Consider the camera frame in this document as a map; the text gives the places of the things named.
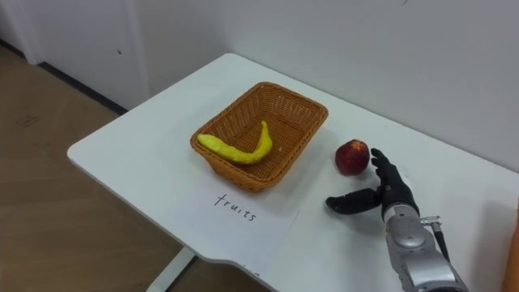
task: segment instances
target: table leg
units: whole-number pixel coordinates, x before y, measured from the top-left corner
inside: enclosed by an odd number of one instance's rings
[[[194,257],[195,254],[184,247],[153,281],[146,292],[165,292]]]

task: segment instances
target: white paper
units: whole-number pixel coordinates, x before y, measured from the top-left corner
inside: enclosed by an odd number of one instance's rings
[[[260,277],[298,214],[276,213],[262,202],[215,182],[195,187],[172,214],[174,220],[189,221],[190,228],[229,255],[230,260]],[[197,210],[196,217],[192,210]]]

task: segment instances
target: basket rim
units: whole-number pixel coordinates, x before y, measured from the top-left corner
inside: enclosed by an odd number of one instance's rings
[[[317,129],[315,131],[313,131],[313,132],[309,132],[309,134],[310,134],[309,137],[303,137],[300,140],[300,142],[298,142],[298,143],[299,144],[305,144],[307,142],[310,142],[309,139],[311,139],[311,137],[317,132],[319,127],[324,123],[324,121],[328,117],[328,109],[324,105],[321,105],[319,102],[313,101],[312,99],[310,99],[308,97],[305,97],[305,96],[303,96],[303,95],[301,95],[301,94],[299,94],[297,92],[294,92],[292,90],[289,90],[288,88],[280,86],[279,84],[275,84],[275,83],[268,82],[268,81],[262,81],[262,82],[257,83],[253,87],[249,88],[249,90],[247,90],[245,93],[243,93],[238,99],[236,99],[236,101],[233,101],[230,105],[228,105],[225,109],[223,109],[219,114],[217,114],[215,117],[211,118],[203,126],[201,126],[197,131],[195,131],[195,133],[193,133],[193,135],[190,138],[190,145],[201,156],[203,156],[203,157],[211,157],[215,161],[218,161],[218,163],[224,165],[225,167],[228,167],[228,168],[232,169],[237,174],[241,174],[243,176],[246,176],[246,177],[248,177],[248,178],[250,178],[250,179],[252,179],[252,180],[254,180],[256,182],[259,182],[259,183],[269,183],[271,181],[275,181],[280,174],[283,174],[286,166],[289,164],[289,161],[290,161],[290,159],[292,158],[293,155],[286,155],[285,157],[283,157],[283,160],[279,164],[279,167],[276,168],[276,171],[272,172],[267,178],[259,178],[259,177],[255,176],[254,174],[250,174],[250,173],[248,173],[248,172],[238,168],[236,165],[232,164],[231,162],[227,161],[226,159],[224,159],[222,157],[219,157],[215,153],[213,153],[210,150],[206,149],[202,144],[200,144],[200,142],[197,139],[197,135],[198,134],[203,133],[205,130],[207,130],[214,123],[217,123],[217,122],[221,121],[227,115],[228,112],[230,112],[236,106],[240,105],[253,92],[255,92],[257,90],[260,90],[260,88],[262,88],[263,86],[269,86],[269,87],[276,88],[276,89],[279,89],[281,91],[287,92],[290,95],[296,96],[297,98],[303,99],[306,102],[312,103],[313,105],[316,106],[316,108],[319,109],[321,114],[319,115],[319,118],[315,121],[315,124],[318,125]]]

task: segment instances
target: orange object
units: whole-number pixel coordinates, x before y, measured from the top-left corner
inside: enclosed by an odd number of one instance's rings
[[[203,125],[191,137],[191,147],[221,177],[250,192],[271,187],[285,176],[328,116],[321,104],[280,85],[262,82]],[[268,124],[272,150],[254,165],[235,165],[202,146],[198,134],[214,135],[244,152],[253,152]]]
[[[501,292],[519,292],[519,217],[513,234]]]

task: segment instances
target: white table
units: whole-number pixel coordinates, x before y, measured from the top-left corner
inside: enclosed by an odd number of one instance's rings
[[[199,183],[193,169],[210,171],[190,149],[191,133],[260,81],[322,103],[329,117],[285,178],[302,175],[279,199],[281,207],[299,214],[268,270],[257,276],[209,241],[197,240],[199,230],[170,220],[169,210]],[[398,291],[379,209],[339,217],[323,205],[330,195],[374,183],[372,169],[359,179],[342,177],[333,167],[336,147],[353,138],[382,149],[408,176],[423,216],[442,216],[451,259],[472,291],[497,291],[515,224],[518,174],[235,54],[218,58],[81,140],[68,156],[188,247],[148,291],[164,291],[194,254],[235,264],[273,290]],[[183,165],[195,167],[186,171]]]

